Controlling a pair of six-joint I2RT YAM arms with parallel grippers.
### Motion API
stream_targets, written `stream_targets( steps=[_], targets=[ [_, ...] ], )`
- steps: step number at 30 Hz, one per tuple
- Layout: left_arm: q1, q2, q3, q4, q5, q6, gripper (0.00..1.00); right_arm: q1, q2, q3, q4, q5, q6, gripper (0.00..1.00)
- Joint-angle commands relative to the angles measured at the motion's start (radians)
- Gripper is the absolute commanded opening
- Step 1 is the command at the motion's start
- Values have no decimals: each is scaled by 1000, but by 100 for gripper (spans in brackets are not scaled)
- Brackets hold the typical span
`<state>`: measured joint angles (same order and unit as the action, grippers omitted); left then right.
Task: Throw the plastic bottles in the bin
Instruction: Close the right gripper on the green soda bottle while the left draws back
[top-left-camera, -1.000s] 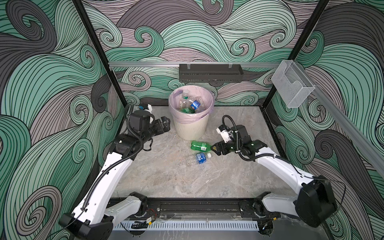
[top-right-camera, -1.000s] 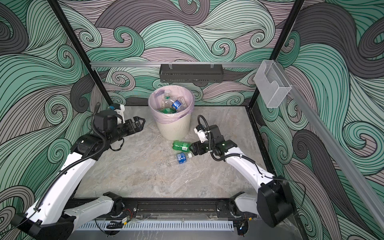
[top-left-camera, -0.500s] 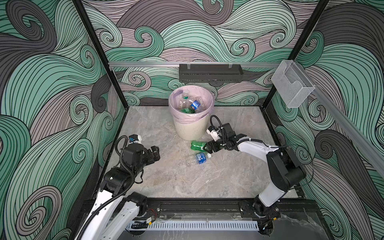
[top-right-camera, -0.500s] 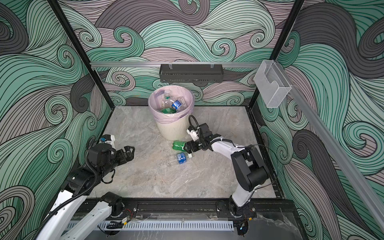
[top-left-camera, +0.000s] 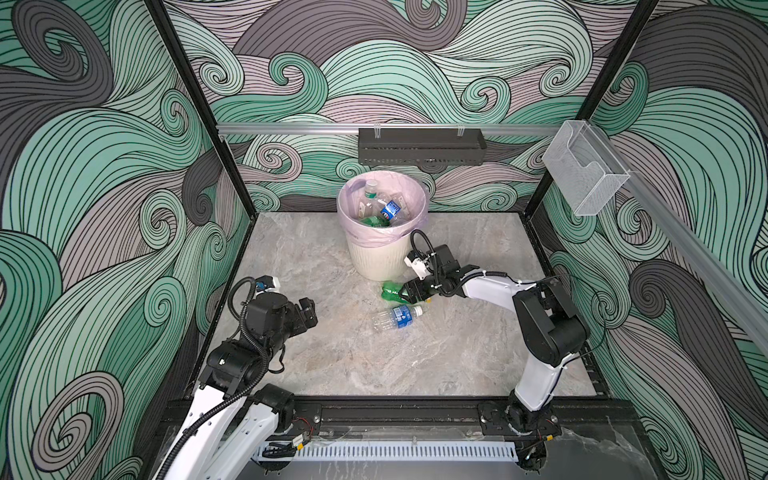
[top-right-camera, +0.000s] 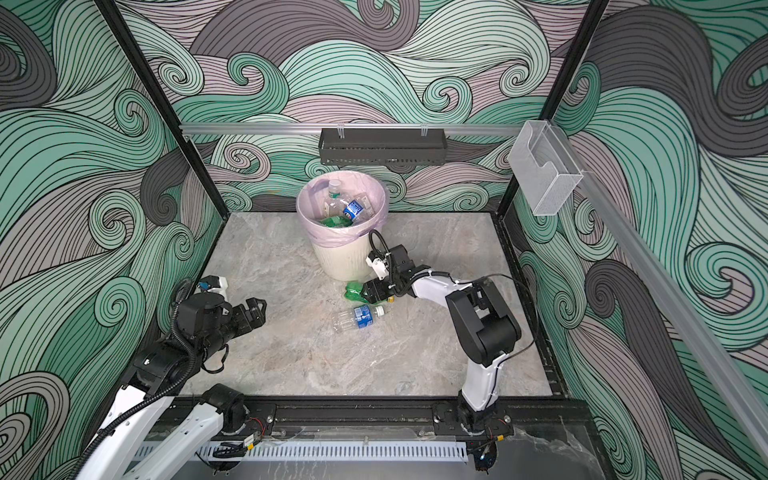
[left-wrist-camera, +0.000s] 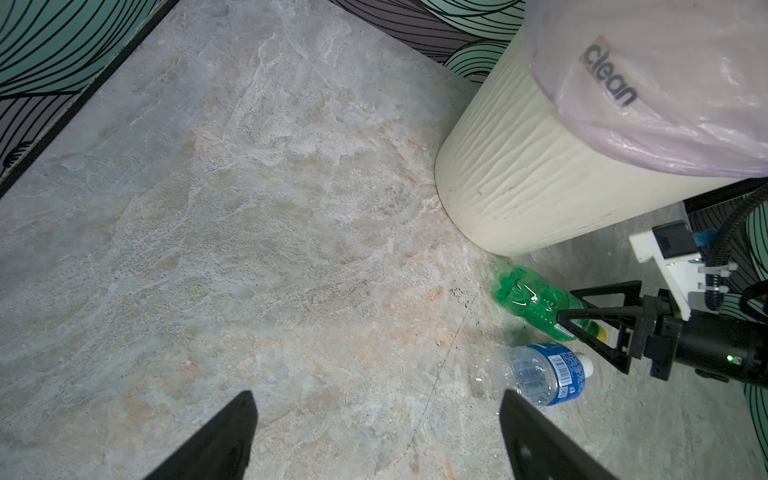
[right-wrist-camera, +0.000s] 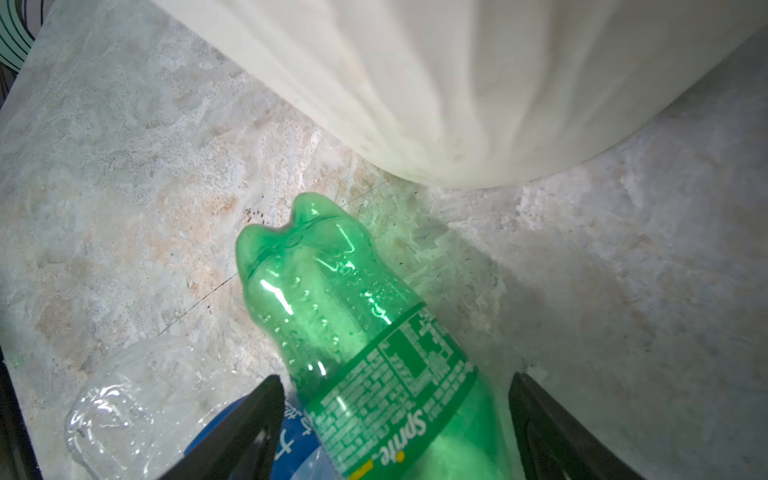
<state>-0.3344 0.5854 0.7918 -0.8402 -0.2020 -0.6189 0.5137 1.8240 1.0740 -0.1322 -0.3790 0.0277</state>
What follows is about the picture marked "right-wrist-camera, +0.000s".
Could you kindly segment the green bottle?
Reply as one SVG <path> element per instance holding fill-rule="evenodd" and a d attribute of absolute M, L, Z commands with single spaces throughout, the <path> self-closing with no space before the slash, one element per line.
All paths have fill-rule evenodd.
<path fill-rule="evenodd" d="M 247 311 L 343 478 L 512 477 L 490 382 L 356 218 L 303 193 L 285 226 L 245 227 L 235 252 Z"/>

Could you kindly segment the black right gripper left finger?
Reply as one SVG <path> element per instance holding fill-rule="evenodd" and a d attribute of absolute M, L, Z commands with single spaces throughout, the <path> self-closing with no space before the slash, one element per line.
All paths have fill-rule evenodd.
<path fill-rule="evenodd" d="M 268 479 L 279 443 L 284 400 L 280 378 L 267 377 L 162 477 Z"/>

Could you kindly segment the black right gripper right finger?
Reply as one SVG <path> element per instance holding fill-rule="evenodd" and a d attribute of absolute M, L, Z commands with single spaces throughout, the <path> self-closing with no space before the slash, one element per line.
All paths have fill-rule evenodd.
<path fill-rule="evenodd" d="M 639 479 L 531 376 L 514 374 L 508 404 L 527 479 Z"/>

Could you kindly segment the clear bottle blue label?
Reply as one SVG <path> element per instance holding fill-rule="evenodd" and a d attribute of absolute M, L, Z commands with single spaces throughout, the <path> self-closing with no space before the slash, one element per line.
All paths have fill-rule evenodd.
<path fill-rule="evenodd" d="M 100 367 L 65 424 L 73 458 L 95 479 L 164 479 L 268 376 L 227 368 L 180 337 L 137 342 Z M 336 479 L 298 401 L 284 415 L 268 479 Z"/>

